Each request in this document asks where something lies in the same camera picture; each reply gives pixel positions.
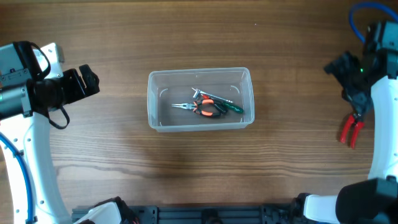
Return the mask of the black orange screwdriver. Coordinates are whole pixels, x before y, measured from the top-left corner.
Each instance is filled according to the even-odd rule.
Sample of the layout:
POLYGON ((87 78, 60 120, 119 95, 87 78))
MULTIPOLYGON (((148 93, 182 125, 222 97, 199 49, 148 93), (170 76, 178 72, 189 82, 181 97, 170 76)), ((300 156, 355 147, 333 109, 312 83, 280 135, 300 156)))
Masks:
MULTIPOLYGON (((212 100, 212 98, 208 95, 201 94, 203 100, 212 100)), ((228 110, 223 105, 215 104, 214 107, 222 114, 226 114, 228 110)))

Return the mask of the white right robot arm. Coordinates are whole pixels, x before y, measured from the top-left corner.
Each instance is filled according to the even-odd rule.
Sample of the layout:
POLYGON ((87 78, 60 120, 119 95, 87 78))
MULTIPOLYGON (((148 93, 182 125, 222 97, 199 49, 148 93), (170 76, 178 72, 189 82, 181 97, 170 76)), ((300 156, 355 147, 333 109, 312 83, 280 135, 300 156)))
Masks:
POLYGON ((342 97, 354 113, 342 132, 354 127, 351 145, 374 111, 374 151, 368 178, 343 187, 338 195, 300 194, 289 223, 397 223, 397 23, 368 26, 363 56, 345 52, 324 68, 343 87, 342 97))

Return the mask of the orange black pliers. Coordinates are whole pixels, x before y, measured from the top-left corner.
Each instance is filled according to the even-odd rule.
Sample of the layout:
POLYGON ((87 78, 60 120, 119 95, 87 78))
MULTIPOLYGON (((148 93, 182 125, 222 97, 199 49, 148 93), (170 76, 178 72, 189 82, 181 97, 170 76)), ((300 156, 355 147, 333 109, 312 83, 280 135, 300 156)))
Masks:
POLYGON ((217 118, 223 115, 220 113, 214 105, 221 105, 221 102, 218 100, 198 100, 194 101, 193 103, 173 103, 171 104, 172 107, 181 108, 185 110, 192 110, 195 114, 207 117, 207 118, 217 118), (216 112, 203 110, 202 106, 212 106, 216 110, 216 112))

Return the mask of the green handled screwdriver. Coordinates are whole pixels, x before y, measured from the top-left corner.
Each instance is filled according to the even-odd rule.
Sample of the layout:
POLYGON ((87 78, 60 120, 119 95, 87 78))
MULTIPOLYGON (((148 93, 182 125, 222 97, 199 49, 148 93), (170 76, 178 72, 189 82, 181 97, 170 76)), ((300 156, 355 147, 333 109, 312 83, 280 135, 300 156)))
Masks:
POLYGON ((225 107, 227 110, 232 110, 235 113, 238 113, 238 114, 243 114, 244 113, 244 110, 242 109, 242 107, 240 107, 240 106, 238 106, 238 105, 236 105, 236 104, 234 104, 234 103, 232 103, 230 101, 221 100, 221 105, 223 107, 225 107))

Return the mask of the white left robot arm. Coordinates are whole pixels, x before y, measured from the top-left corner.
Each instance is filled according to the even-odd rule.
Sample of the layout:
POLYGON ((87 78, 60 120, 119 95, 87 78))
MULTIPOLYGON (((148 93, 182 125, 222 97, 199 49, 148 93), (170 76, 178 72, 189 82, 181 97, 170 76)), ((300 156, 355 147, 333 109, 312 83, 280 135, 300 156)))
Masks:
POLYGON ((87 65, 62 70, 55 44, 29 41, 1 47, 1 149, 15 223, 71 223, 50 152, 52 111, 97 94, 99 78, 87 65))

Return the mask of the small silver wrench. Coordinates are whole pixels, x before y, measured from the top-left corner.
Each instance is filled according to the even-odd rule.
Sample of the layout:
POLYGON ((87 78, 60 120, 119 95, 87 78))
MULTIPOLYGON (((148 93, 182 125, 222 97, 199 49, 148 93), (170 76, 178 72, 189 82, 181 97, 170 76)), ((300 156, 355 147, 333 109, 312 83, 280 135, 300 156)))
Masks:
POLYGON ((194 94, 193 94, 194 98, 198 98, 199 96, 202 96, 202 97, 207 96, 208 98, 214 98, 214 99, 217 99, 217 100, 225 101, 227 103, 233 103, 233 101, 231 101, 231 100, 227 100, 225 98, 222 98, 222 97, 219 97, 219 96, 216 96, 216 95, 212 95, 210 93, 207 93, 207 92, 205 92, 203 90, 200 90, 200 89, 197 89, 197 88, 192 88, 192 90, 194 91, 194 94))

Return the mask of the red handled cutters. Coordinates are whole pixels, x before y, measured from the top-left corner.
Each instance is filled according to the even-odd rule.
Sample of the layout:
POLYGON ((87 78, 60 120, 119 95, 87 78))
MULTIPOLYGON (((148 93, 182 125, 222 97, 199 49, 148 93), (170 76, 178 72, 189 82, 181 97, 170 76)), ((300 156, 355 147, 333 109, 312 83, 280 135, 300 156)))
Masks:
POLYGON ((338 138, 340 143, 346 143, 348 139, 348 133, 352 131, 351 137, 349 139, 350 148, 354 149, 356 147, 356 140, 360 131, 364 127, 364 117, 359 113, 351 113, 346 121, 344 122, 341 134, 338 138))

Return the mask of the clear plastic container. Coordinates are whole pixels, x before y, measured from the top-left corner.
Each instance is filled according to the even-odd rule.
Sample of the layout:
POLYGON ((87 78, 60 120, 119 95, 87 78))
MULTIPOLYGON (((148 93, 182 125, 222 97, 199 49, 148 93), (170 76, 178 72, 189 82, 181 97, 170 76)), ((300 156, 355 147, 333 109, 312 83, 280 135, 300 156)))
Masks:
MULTIPOLYGON (((216 112, 212 106, 203 110, 216 112)), ((255 120, 254 92, 247 68, 201 68, 164 70, 150 73, 147 87, 149 126, 158 132, 241 129, 255 120), (203 90, 242 107, 243 114, 228 110, 217 118, 207 118, 192 110, 172 107, 173 103, 193 103, 192 88, 203 90)))

